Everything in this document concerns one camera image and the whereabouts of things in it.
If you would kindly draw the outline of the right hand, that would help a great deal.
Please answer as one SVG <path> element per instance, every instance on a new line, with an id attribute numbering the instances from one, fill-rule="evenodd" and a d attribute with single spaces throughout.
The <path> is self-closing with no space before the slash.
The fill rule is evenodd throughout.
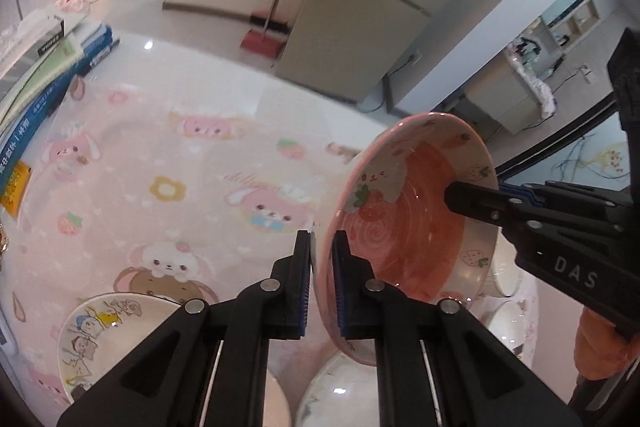
<path id="1" fill-rule="evenodd" d="M 639 358 L 639 336 L 626 340 L 616 332 L 613 323 L 582 309 L 577 327 L 574 363 L 587 381 L 600 381 L 628 369 Z"/>

